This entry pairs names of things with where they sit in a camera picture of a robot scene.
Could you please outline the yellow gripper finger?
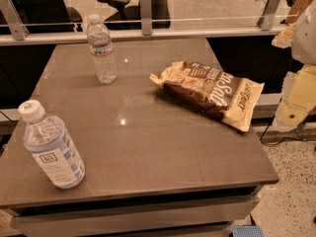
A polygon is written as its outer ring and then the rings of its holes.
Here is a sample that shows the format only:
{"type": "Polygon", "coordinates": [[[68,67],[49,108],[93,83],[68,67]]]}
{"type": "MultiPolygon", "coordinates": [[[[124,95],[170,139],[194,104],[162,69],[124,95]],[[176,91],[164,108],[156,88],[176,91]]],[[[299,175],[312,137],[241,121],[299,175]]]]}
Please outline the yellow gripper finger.
{"type": "Polygon", "coordinates": [[[287,72],[274,126],[297,127],[316,107],[316,66],[304,65],[298,72],[287,72]]]}
{"type": "Polygon", "coordinates": [[[295,24],[289,24],[287,28],[281,31],[272,40],[272,45],[279,48],[291,47],[295,24]]]}

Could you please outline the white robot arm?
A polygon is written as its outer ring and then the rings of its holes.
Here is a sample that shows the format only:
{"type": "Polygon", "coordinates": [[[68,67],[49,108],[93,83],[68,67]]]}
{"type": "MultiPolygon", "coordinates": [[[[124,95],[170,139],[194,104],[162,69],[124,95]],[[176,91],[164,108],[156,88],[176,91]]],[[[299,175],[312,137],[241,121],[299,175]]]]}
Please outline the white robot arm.
{"type": "Polygon", "coordinates": [[[272,45],[290,47],[292,58],[303,64],[298,72],[286,73],[273,121],[276,127],[294,129],[316,107],[316,0],[274,37],[272,45]]]}

